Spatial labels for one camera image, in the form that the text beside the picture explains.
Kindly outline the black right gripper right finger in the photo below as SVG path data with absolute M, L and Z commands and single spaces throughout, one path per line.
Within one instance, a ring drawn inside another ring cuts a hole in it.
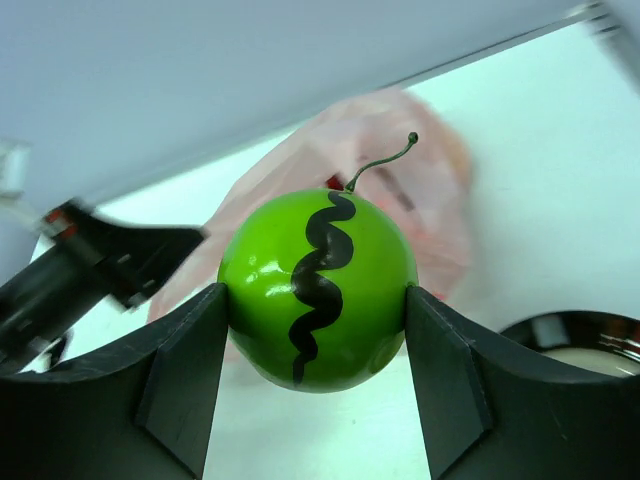
M 420 287 L 406 343 L 432 478 L 638 478 L 637 376 L 548 358 Z

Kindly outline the pink floral plastic bag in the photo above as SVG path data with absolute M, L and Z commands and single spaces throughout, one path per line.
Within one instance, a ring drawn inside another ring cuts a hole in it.
M 470 264 L 464 205 L 471 155 L 418 97 L 387 88 L 333 104 L 242 174 L 205 223 L 207 239 L 152 299 L 147 320 L 159 319 L 213 281 L 232 234 L 257 207 L 284 193 L 344 185 L 359 168 L 402 149 L 410 132 L 418 134 L 418 143 L 403 158 L 364 172 L 356 192 L 403 231 L 420 285 L 447 299 Z

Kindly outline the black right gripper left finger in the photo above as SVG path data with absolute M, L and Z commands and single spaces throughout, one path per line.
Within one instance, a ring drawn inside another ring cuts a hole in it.
M 227 339 L 213 284 L 116 341 L 1 379 L 4 479 L 200 479 Z

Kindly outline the green fake fruit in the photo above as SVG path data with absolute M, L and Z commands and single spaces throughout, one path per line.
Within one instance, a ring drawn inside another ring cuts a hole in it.
M 230 338 L 254 368 L 283 388 L 329 393 L 394 358 L 418 274 L 405 235 L 349 182 L 259 207 L 234 233 L 217 279 L 229 293 Z

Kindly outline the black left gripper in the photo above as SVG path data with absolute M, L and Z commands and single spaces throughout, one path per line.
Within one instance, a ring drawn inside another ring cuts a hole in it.
M 53 243 L 1 287 L 1 370 L 17 373 L 41 354 L 55 366 L 69 331 L 103 298 L 131 310 L 151 299 L 204 241 L 195 227 L 125 225 L 76 200 L 35 224 Z

